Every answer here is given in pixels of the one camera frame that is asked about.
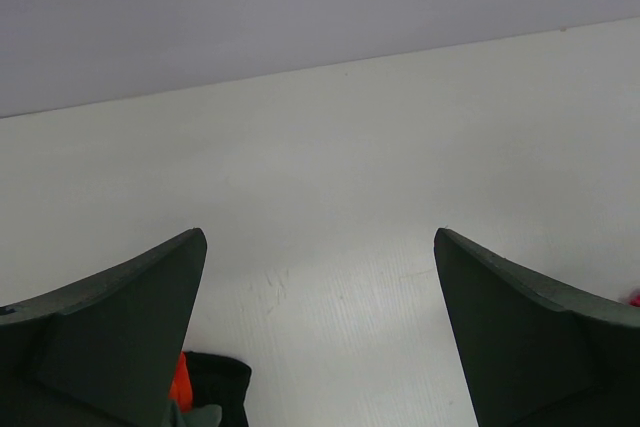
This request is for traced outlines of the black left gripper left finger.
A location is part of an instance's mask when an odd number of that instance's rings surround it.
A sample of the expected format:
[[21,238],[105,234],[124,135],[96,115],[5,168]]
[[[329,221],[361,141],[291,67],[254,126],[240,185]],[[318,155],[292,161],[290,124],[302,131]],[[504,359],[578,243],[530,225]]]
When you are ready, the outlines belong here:
[[190,229],[2,307],[2,425],[160,425],[206,252]]

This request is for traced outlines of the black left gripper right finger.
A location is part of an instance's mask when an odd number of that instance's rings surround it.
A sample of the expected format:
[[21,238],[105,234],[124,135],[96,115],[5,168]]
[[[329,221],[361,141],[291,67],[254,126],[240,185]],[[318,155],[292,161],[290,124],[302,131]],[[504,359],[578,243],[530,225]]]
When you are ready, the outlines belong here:
[[639,310],[511,262],[459,233],[437,273],[481,426],[636,426]]

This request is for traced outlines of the pink t shirt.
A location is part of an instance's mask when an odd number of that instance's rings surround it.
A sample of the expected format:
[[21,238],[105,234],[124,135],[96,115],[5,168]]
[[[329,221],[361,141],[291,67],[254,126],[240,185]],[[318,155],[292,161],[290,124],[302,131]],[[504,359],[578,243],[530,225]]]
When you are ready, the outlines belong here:
[[640,290],[634,290],[628,297],[626,303],[633,307],[640,307]]

